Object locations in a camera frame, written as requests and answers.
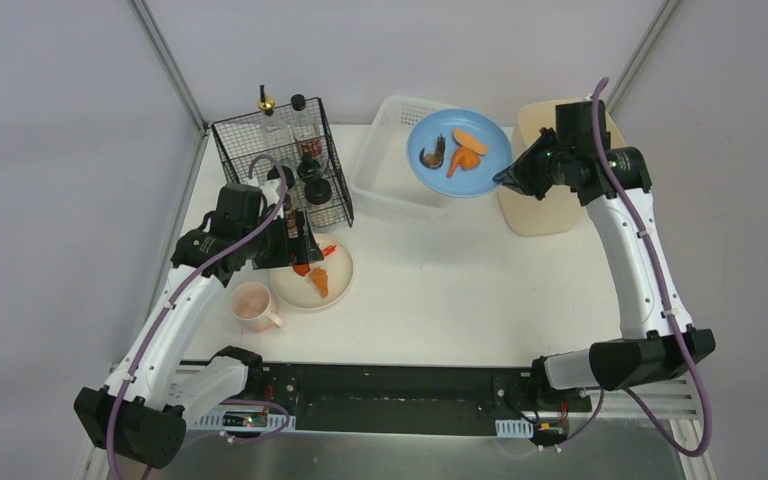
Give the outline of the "cream plate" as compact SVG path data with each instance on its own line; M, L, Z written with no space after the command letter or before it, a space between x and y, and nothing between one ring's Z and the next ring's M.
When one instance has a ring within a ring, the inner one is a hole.
M293 271L293 267L274 269L269 273L272 291L277 298L300 311L324 309L338 301L349 289L354 274L353 258L349 250L335 237L316 233L316 243L323 250L329 245L336 245L337 250L320 262L309 264L313 268L323 268L328 273L329 296L321 298L308 275L302 277Z

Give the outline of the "pink mug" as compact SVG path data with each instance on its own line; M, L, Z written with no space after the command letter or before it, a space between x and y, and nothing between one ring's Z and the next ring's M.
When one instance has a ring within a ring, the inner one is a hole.
M238 286L231 294L229 307L232 315L251 332L284 327L276 300L264 284L248 282Z

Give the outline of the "black lid jar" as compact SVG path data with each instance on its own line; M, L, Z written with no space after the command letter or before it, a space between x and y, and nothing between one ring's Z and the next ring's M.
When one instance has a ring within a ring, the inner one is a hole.
M309 152L304 152L296 169L297 177L303 182L319 179L322 175L320 162Z
M292 190L295 186L295 175L293 171L286 165L281 165L280 167L273 167L268 171L266 178L268 180L276 180L276 179L284 178L286 182L286 188L288 190Z
M310 205L325 205L331 201L332 196L331 183L327 179L316 178L305 183L304 197Z

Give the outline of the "blue plate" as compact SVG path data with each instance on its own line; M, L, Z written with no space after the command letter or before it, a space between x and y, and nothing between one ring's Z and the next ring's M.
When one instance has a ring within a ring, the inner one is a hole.
M474 135L488 147L488 153L480 156L481 164L469 171L458 169L452 178L446 174L455 150L460 147L453 138L453 130L460 128ZM428 169L419 162L419 153L434 149L436 138L446 138L445 160L441 168ZM418 180L430 189L455 198L473 198L489 194L500 186L493 176L510 166L513 154L507 135L489 117L472 110L444 109L420 120L411 130L406 151L411 170Z

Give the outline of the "gold cap oil bottle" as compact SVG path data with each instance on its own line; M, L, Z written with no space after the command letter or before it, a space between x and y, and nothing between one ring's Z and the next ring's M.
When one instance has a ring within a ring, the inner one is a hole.
M275 100L259 86L258 108L261 112L260 134L266 150L285 147L292 142L288 125L276 114Z

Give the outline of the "red label sauce bottle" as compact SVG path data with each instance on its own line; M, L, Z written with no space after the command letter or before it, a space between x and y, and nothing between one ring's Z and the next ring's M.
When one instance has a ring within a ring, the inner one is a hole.
M293 110L291 133L302 154L318 160L322 154L321 132L318 120L307 107L307 99L295 94L290 99Z

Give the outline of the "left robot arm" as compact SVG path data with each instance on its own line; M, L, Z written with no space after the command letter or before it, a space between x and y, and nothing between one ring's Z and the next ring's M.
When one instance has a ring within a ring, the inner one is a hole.
M101 387L77 394L74 411L93 445L106 450L112 477L121 476L120 457L166 467L197 420L257 390L249 374L260 371L262 358L238 347L221 349L180 383L174 376L210 305L246 264L274 269L322 260L303 211L288 227L287 195L281 180L222 187L204 224L178 240L164 291L135 343Z

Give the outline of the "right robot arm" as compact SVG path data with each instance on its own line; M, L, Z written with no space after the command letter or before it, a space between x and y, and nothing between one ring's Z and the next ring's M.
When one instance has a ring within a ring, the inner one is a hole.
M535 360L539 384L549 391L673 380L716 347L711 330L694 326L663 258L644 156L598 108L597 123L589 100L521 108L511 141L515 161L496 175L503 214L522 236L565 232L588 215L614 282L620 338Z

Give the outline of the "red toy crab claw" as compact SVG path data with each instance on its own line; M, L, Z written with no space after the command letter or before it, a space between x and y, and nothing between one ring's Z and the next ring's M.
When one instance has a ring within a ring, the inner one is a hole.
M293 266L293 271L299 276L306 277L311 271L311 266L309 264L296 264Z

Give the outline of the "orange fried piece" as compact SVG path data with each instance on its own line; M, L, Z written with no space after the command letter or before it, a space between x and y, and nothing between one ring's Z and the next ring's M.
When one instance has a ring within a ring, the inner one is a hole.
M309 272L308 278L313 283L321 298L327 298L329 296L328 273L325 269L320 267L313 268Z

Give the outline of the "orange toy chicken leg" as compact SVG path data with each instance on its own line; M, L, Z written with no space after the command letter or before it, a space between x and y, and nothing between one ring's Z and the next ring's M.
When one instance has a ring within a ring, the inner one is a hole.
M453 153L446 177L452 178L458 169L469 171L481 164L481 157L472 149L460 146Z

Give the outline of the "beige trash bin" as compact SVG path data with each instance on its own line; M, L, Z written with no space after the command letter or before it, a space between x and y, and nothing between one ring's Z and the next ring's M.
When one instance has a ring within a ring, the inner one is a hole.
M553 186L544 199L523 195L516 187L500 184L498 199L508 227L527 237L566 232L585 215L584 206L588 201L615 193L598 156L596 140L602 141L607 156L614 151L612 140L615 138L619 140L620 149L628 148L606 114L603 101L539 102L522 107L517 114L511 139L512 164L516 164L517 158L538 138L541 129L556 132L560 143L590 168L590 179L578 189Z

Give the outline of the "orange toy salmon slice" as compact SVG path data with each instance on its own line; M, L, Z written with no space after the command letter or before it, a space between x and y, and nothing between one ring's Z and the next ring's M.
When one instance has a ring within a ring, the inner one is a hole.
M465 130L455 128L453 138L459 146L467 148L479 156L485 156L488 153L488 147Z

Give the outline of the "white plastic basket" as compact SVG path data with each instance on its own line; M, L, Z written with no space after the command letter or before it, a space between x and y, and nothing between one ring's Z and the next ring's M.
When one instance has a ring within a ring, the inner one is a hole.
M446 103L391 95L381 103L351 168L349 186L358 210L382 218L434 221L449 210L450 197L424 185L408 159L413 127Z

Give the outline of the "black base frame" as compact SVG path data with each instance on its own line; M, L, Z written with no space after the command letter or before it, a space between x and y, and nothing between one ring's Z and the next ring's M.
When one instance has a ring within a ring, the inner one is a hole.
M224 425L298 431L537 437L563 440L571 414L592 414L595 390L550 392L530 369L258 363L221 398L255 400Z

